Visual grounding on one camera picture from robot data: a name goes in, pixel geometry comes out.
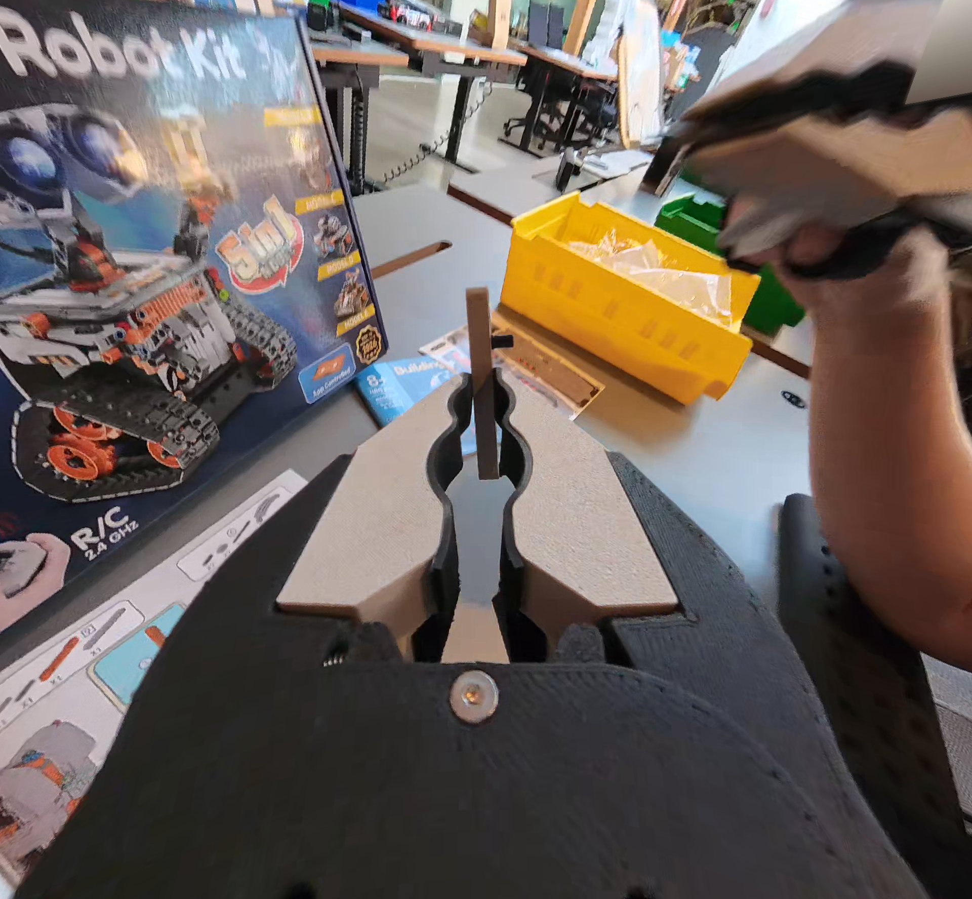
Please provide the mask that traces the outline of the blue cover manual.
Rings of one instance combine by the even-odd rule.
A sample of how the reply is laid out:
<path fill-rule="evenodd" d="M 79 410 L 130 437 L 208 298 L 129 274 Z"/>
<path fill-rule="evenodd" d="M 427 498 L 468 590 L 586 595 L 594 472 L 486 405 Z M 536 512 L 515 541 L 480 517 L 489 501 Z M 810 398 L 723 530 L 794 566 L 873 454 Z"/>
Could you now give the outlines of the blue cover manual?
<path fill-rule="evenodd" d="M 383 428 L 445 382 L 469 371 L 468 357 L 449 349 L 436 356 L 374 363 L 358 374 L 355 387 L 377 427 Z"/>

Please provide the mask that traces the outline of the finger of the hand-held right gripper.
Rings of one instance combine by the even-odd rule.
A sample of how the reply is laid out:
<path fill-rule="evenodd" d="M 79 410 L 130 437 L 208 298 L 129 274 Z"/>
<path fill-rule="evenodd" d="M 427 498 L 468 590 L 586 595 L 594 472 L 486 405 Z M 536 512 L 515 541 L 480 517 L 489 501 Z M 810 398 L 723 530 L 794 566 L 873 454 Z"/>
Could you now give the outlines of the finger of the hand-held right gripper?
<path fill-rule="evenodd" d="M 970 192 L 969 106 L 916 123 L 876 115 L 839 122 L 804 115 L 715 139 L 690 136 L 676 153 L 707 188 L 764 199 L 923 199 Z"/>
<path fill-rule="evenodd" d="M 683 116 L 742 128 L 836 109 L 907 103 L 943 0 L 844 0 L 724 79 Z"/>

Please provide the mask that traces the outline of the person's right hand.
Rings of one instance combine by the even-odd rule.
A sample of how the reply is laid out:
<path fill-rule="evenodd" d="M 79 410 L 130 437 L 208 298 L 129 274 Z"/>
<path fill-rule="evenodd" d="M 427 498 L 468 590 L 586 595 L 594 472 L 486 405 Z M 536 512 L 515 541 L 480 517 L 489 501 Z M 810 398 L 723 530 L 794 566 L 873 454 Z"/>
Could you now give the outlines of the person's right hand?
<path fill-rule="evenodd" d="M 807 224 L 769 253 L 778 277 L 819 331 L 837 324 L 903 321 L 933 310 L 949 313 L 949 249 L 924 225 L 902 234 L 881 265 L 862 277 L 806 278 L 797 273 L 835 256 L 844 238 L 843 231 Z"/>

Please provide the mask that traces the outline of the blue robot kit box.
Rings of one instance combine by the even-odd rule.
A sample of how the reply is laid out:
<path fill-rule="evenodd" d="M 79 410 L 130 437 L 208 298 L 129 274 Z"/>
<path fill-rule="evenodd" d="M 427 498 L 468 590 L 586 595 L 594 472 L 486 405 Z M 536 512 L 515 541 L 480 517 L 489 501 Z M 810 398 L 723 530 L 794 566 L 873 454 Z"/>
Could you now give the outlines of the blue robot kit box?
<path fill-rule="evenodd" d="M 1 0 L 2 631 L 386 353 L 315 47 Z"/>

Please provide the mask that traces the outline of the white instruction booklet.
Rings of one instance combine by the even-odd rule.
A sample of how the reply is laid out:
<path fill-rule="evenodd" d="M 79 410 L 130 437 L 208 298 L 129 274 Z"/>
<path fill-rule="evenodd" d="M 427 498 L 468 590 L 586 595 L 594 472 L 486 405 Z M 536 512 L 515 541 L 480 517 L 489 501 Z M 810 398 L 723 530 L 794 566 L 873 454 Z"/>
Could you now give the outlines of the white instruction booklet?
<path fill-rule="evenodd" d="M 2 897 L 79 808 L 135 691 L 188 605 L 307 484 L 289 469 L 128 588 L 2 672 Z"/>

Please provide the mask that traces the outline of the person's right forearm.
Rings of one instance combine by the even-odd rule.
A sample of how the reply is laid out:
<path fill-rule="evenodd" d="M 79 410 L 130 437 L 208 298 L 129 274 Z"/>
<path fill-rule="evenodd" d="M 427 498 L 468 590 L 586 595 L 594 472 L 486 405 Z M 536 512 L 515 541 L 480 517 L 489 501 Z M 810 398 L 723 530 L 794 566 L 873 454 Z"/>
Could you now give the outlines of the person's right forearm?
<path fill-rule="evenodd" d="M 809 467 L 821 527 L 872 612 L 971 667 L 971 450 L 948 299 L 816 318 Z"/>

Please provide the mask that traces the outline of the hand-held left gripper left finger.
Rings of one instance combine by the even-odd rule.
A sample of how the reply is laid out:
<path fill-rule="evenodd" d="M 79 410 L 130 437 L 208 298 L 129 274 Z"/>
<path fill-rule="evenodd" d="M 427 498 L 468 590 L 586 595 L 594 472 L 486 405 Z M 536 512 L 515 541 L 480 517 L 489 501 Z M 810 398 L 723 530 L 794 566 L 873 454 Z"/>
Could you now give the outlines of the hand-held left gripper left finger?
<path fill-rule="evenodd" d="M 381 624 L 415 661 L 440 662 L 460 589 L 447 489 L 470 416 L 470 377 L 455 376 L 359 445 L 277 606 Z"/>

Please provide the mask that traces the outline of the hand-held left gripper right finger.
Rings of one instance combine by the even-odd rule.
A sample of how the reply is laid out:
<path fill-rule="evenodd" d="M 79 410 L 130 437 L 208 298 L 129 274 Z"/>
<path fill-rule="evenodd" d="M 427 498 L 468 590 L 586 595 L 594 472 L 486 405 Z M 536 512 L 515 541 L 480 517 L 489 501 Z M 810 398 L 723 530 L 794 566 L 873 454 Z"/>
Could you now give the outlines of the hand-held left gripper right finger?
<path fill-rule="evenodd" d="M 679 611 L 609 451 L 527 386 L 494 372 L 502 430 L 500 586 L 493 606 L 511 662 L 543 662 L 574 625 Z"/>

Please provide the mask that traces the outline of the yellow plastic bin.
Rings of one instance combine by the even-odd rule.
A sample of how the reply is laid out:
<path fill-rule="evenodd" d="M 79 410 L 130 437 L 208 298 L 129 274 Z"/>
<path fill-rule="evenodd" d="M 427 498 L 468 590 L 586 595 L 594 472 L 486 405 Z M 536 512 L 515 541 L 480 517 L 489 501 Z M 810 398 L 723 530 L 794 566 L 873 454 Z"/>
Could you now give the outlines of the yellow plastic bin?
<path fill-rule="evenodd" d="M 638 218 L 570 194 L 513 218 L 501 303 L 683 405 L 720 399 L 751 350 L 742 332 L 760 278 Z M 652 241 L 686 270 L 731 280 L 723 327 L 570 250 L 607 231 Z"/>

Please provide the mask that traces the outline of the black mesh office chair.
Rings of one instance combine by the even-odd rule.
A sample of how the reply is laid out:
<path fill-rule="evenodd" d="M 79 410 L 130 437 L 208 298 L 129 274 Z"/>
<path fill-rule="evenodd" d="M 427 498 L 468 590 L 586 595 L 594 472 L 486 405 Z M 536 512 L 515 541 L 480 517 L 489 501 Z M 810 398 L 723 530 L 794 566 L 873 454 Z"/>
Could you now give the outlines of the black mesh office chair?
<path fill-rule="evenodd" d="M 778 614 L 882 829 L 931 897 L 970 896 L 970 835 L 916 649 L 860 601 L 807 494 L 779 519 Z"/>

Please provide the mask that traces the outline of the light grey toy beam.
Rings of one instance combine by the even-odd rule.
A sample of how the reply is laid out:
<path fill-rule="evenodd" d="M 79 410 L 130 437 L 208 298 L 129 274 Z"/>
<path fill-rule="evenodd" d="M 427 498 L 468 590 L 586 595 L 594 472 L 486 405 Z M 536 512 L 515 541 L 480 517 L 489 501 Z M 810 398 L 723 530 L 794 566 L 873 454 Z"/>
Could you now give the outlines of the light grey toy beam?
<path fill-rule="evenodd" d="M 472 413 L 476 438 L 478 477 L 494 481 L 501 476 L 502 418 L 497 405 L 498 380 L 493 365 L 492 309 L 486 286 L 466 291 L 467 330 L 472 387 Z"/>

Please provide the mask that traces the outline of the green plastic bin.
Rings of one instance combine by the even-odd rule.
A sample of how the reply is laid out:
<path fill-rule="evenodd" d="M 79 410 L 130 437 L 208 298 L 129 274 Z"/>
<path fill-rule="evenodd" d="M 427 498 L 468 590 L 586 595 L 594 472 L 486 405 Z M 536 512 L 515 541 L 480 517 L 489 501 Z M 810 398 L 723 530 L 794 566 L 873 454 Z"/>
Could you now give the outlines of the green plastic bin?
<path fill-rule="evenodd" d="M 724 257 L 726 252 L 718 246 L 717 238 L 725 215 L 725 208 L 719 204 L 685 196 L 663 205 L 656 217 L 655 227 Z M 744 324 L 774 338 L 784 326 L 794 328 L 799 325 L 806 313 L 781 284 L 771 265 L 763 265 L 758 275 L 760 284 L 747 308 Z"/>

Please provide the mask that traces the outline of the wooden top standing desk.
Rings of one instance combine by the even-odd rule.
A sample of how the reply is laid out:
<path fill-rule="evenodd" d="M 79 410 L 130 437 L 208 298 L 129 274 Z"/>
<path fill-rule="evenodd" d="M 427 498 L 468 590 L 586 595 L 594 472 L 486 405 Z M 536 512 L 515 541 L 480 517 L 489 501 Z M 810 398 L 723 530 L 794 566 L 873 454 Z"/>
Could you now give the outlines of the wooden top standing desk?
<path fill-rule="evenodd" d="M 366 171 L 371 90 L 384 69 L 407 69 L 408 56 L 379 42 L 326 40 L 319 32 L 311 45 L 352 195 L 381 189 Z"/>
<path fill-rule="evenodd" d="M 471 93 L 475 82 L 492 85 L 527 63 L 525 54 L 508 48 L 481 45 L 454 35 L 410 28 L 383 18 L 375 11 L 350 6 L 341 1 L 336 8 L 342 21 L 369 32 L 385 47 L 405 54 L 409 69 L 431 79 L 454 75 L 458 79 L 452 118 L 444 155 L 439 159 L 468 174 L 478 172 L 462 162 L 459 150 L 463 127 L 472 113 Z"/>

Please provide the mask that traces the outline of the clear plastic bags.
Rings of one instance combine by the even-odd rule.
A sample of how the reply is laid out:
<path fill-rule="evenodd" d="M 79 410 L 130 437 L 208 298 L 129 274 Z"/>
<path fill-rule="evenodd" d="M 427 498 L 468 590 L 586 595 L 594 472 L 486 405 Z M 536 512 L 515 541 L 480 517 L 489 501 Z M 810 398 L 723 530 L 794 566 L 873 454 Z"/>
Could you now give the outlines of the clear plastic bags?
<path fill-rule="evenodd" d="M 664 295 L 702 318 L 727 328 L 734 323 L 731 280 L 725 275 L 683 269 L 654 242 L 626 238 L 614 229 L 597 241 L 570 240 L 566 244 L 573 252 Z"/>

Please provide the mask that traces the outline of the orange and grey sticker sheet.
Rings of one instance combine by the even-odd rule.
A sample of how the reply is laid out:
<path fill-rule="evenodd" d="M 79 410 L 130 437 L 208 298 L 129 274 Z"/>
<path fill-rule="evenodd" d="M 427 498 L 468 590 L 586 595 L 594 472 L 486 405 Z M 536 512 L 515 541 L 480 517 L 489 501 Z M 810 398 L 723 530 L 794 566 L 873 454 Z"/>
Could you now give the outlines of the orange and grey sticker sheet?
<path fill-rule="evenodd" d="M 516 380 L 532 389 L 556 412 L 577 417 L 602 394 L 604 384 L 581 370 L 575 363 L 553 351 L 500 316 L 491 316 L 494 337 L 510 338 L 512 344 L 493 347 L 493 366 L 502 371 L 504 380 Z M 454 374 L 471 372 L 468 328 L 462 326 L 421 346 L 420 355 L 431 358 Z"/>

